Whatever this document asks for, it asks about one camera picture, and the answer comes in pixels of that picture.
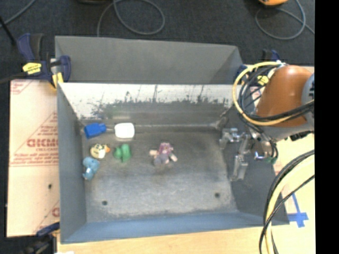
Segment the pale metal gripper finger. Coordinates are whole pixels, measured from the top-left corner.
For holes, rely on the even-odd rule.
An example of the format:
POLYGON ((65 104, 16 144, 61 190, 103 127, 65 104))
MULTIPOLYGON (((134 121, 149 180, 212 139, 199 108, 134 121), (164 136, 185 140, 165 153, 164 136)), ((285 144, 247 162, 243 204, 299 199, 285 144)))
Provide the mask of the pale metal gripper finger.
POLYGON ((240 140, 241 135, 238 132, 238 128, 224 128, 221 131, 219 146, 221 149, 225 149, 229 144, 238 143, 240 140))
POLYGON ((231 181, 235 182, 243 180, 247 171, 248 162, 243 155, 234 156, 234 168, 233 173, 230 177, 231 181))

